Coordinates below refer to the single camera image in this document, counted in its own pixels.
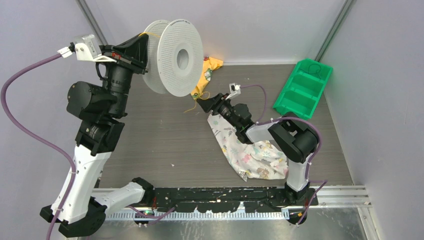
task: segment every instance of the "white cable connector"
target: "white cable connector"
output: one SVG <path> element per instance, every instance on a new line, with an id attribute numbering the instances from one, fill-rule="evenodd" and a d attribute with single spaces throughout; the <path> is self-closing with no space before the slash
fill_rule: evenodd
<path id="1" fill-rule="evenodd" d="M 60 53 L 64 59 L 72 55 L 72 51 L 67 46 L 57 52 Z"/>

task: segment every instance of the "green plastic bin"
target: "green plastic bin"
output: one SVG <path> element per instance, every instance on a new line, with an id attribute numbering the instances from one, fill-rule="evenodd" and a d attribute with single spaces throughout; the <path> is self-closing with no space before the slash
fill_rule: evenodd
<path id="1" fill-rule="evenodd" d="M 293 112 L 312 118 L 333 68 L 309 58 L 296 64 L 273 108 L 281 115 Z"/>

